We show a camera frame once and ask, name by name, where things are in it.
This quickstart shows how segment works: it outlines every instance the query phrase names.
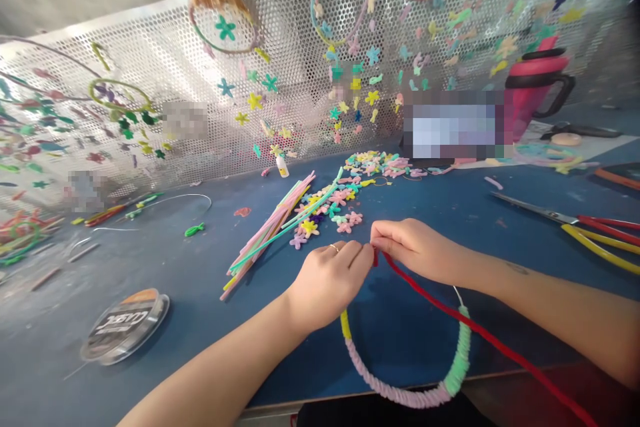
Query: right hand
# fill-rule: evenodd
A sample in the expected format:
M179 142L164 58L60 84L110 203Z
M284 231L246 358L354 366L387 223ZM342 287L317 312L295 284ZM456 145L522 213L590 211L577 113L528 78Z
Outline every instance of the right hand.
M371 245L430 280L473 288L470 283L475 276L478 253L443 237L419 220L373 222Z

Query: pipe cleaner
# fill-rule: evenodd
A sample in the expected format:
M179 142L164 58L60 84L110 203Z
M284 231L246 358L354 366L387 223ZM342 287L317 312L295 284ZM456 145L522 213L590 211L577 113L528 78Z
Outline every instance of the pipe cleaner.
M461 315L467 318L469 317L469 311L462 303L462 298L460 298L459 311ZM362 362L351 338L347 310L340 315L340 324L342 326L342 335L345 338L345 344L349 351L349 357L351 357L355 369L367 385L382 397L397 404L404 405L405 407L426 409L437 407L450 401L460 391L462 381L465 379L467 371L469 370L469 350L471 349L471 329L462 322L460 322L460 331L458 333L458 345L447 376L437 387L422 392L410 392L392 387L370 373L364 365L364 362Z
M476 324L473 320L456 312L454 309L447 307L438 299L431 296L431 294L429 294L421 286L419 286L414 279L412 279L405 272L400 270L398 266L395 265L393 259L389 254L387 254L386 252L383 252L383 255L385 256L385 259L387 259L387 263L391 266L393 271L396 274L398 274L400 277L402 277L402 279L405 282L407 282L416 292L418 292L418 294L423 296L425 299L429 300L434 306L438 307L447 315L455 318L458 322L464 323L471 330L473 330L477 334L480 334L482 338L484 338L491 345L496 347L504 356L508 357L509 359L513 360L514 362L518 363L518 365L526 369L538 382L544 385L544 387L546 387L546 389L550 391L550 393L552 393L552 395L556 397L556 399L558 399L560 403L570 408L573 411L573 413L585 423L585 425L588 425L589 427L597 427L597 424L591 418L589 413L586 410L584 410L582 407L580 407L580 405L578 405L576 401L574 401L573 399L565 395L546 375L544 375L544 373L542 373L540 369L538 369L538 367L530 363L530 361L522 357L522 355L518 354L517 352L514 352L505 344L500 342L494 335L492 335L483 326ZM373 260L373 265L377 266L377 264L378 264L378 259L377 259L377 251L376 251L374 260Z

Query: red scissor handle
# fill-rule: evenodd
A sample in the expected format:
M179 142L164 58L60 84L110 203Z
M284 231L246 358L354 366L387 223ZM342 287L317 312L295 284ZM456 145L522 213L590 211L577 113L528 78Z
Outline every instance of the red scissor handle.
M636 236L632 236L626 232L622 232L621 230L615 229L609 226L616 227L624 227L630 228L634 230L640 230L640 224L634 224L633 222L624 222L623 220L613 220L613 219L601 219L596 217L587 217L587 216L577 216L577 219L585 225L589 227L593 227L600 232L605 232L610 236L616 237L628 244L632 244L640 247L640 238Z

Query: foam flower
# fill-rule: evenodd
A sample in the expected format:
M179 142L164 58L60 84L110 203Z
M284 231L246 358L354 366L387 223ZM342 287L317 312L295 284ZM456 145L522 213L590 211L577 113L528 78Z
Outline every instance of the foam flower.
M362 224L362 213L351 212L346 215L349 218L349 224L354 226L357 224Z
M296 250L300 250L300 247L302 246L302 244L306 244L306 243L307 243L307 239L304 236L300 236L298 234L295 234L293 238L289 240L289 245L294 246Z
M351 226L349 225L349 222L343 222L342 224L339 224L337 231L340 233L347 232L348 234L350 234Z

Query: red pipe cleaner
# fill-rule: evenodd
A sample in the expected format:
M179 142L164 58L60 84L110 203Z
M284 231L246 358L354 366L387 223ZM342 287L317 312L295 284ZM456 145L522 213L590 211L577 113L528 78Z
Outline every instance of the red pipe cleaner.
M546 375L544 375L542 371L538 369L538 367L530 363L530 361L522 357L522 355L514 352L505 344L500 342L495 336L489 333L489 331L485 329L483 326L476 324L473 320L466 318L464 315L460 314L457 310L447 307L438 299L432 297L431 294L429 294L421 286L419 286L414 279L412 279L405 272L400 270L398 266L395 265L395 263L393 263L393 259L389 254L387 254L386 252L383 252L383 255L385 256L385 259L387 259L387 262L389 262L389 265L394 270L394 272L399 276L401 276L403 280L405 280L405 282L407 282L418 294L422 295L425 299L429 300L433 305L438 307L448 316L455 318L458 322L462 322L468 325L468 327L471 330L480 334L482 338L487 340L492 346L496 347L504 356L510 358L514 362L520 364L520 366L522 366L524 369L528 370L529 373L531 373L531 375L538 382L544 385L544 387L546 387L547 390L550 391L550 393L552 393L552 395L554 395L554 397L556 397L556 399L560 401L560 403L569 407L573 411L573 413L580 420L582 420L586 425L588 425L589 427L598 427L598 424L595 423L594 419L591 418L589 413L586 410L584 410L582 407L580 407L580 405L578 405L576 401L564 395L564 393L562 393L562 391L560 391L560 389L558 389L558 387L556 387L556 385ZM375 252L373 265L374 266L377 265L377 252Z

